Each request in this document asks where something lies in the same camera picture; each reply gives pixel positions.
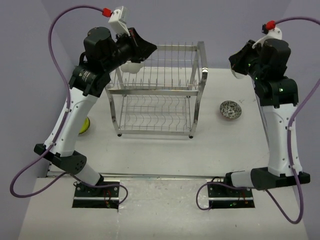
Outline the white scalloped bowl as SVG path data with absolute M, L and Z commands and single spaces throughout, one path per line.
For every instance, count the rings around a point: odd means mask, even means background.
M 144 66 L 143 62 L 136 63 L 136 62 L 127 61 L 126 63 L 120 66 L 120 70 L 123 73 L 137 74 L 143 66 Z

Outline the green square bowl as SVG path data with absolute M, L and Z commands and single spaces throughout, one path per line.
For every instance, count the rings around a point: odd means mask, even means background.
M 230 67 L 231 73 L 232 75 L 236 78 L 236 79 L 243 79 L 244 77 L 247 76 L 245 70 L 239 66 L 236 65 L 232 65 Z

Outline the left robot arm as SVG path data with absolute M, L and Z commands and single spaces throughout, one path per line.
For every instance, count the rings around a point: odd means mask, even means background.
M 103 193 L 103 177 L 75 150 L 79 132 L 91 108 L 110 83 L 110 73 L 128 61 L 143 62 L 157 49 L 133 27 L 128 31 L 116 40 L 106 27 L 95 27 L 88 32 L 83 41 L 84 52 L 67 84 L 64 109 L 51 135 L 34 147 L 36 154 L 86 183 L 87 192 L 94 197 Z

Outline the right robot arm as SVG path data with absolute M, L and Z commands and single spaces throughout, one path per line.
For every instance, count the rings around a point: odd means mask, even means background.
M 227 173 L 223 184 L 227 196 L 235 196 L 241 188 L 269 190 L 311 181 L 310 174 L 303 171 L 297 148 L 293 115 L 298 109 L 298 85 L 285 75 L 290 54 L 286 41 L 269 38 L 263 43 L 249 40 L 229 57 L 235 73 L 253 80 L 264 120 L 269 160 L 266 167 Z

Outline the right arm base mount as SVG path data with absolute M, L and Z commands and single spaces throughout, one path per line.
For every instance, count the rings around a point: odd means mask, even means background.
M 251 189 L 230 189 L 219 184 L 207 186 L 210 209 L 247 209 L 255 208 Z

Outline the aluminium table rail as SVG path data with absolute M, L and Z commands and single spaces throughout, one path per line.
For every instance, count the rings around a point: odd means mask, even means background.
M 216 175 L 170 175 L 170 174 L 133 174 L 133 173 L 101 173 L 103 177 L 114 179 L 213 179 L 222 178 Z

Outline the green round bowl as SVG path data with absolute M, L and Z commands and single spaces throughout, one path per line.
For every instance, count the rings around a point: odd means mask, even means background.
M 79 131 L 79 135 L 82 135 L 84 134 L 85 132 L 88 131 L 88 129 L 90 128 L 90 125 L 91 125 L 91 121 L 90 121 L 90 118 L 89 117 L 86 117 L 85 120 L 84 120 L 84 123 Z

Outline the stainless steel dish rack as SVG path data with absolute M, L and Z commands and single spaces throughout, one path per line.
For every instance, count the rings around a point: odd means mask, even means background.
M 126 63 L 105 88 L 116 134 L 192 139 L 208 79 L 205 44 L 159 44 L 137 70 Z

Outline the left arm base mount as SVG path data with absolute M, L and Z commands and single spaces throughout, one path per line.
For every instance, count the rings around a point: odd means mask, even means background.
M 75 181 L 72 208 L 119 209 L 119 181 L 104 181 L 101 185 L 116 185 L 107 188 L 91 188 Z

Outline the pink floral bowl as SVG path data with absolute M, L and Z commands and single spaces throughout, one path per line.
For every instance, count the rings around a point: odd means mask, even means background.
M 242 108 L 237 102 L 226 100 L 220 104 L 219 112 L 226 119 L 235 120 L 242 115 Z

